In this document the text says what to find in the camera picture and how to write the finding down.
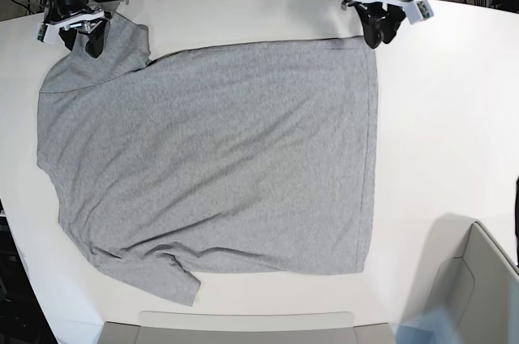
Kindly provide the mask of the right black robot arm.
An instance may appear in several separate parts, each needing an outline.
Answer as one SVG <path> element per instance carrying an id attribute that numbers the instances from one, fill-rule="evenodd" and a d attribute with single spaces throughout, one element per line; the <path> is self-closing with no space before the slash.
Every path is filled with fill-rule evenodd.
<path id="1" fill-rule="evenodd" d="M 77 35 L 87 37 L 85 52 L 98 58 L 105 48 L 105 30 L 112 14 L 93 0 L 48 0 L 37 40 L 54 44 L 61 40 L 72 50 Z"/>

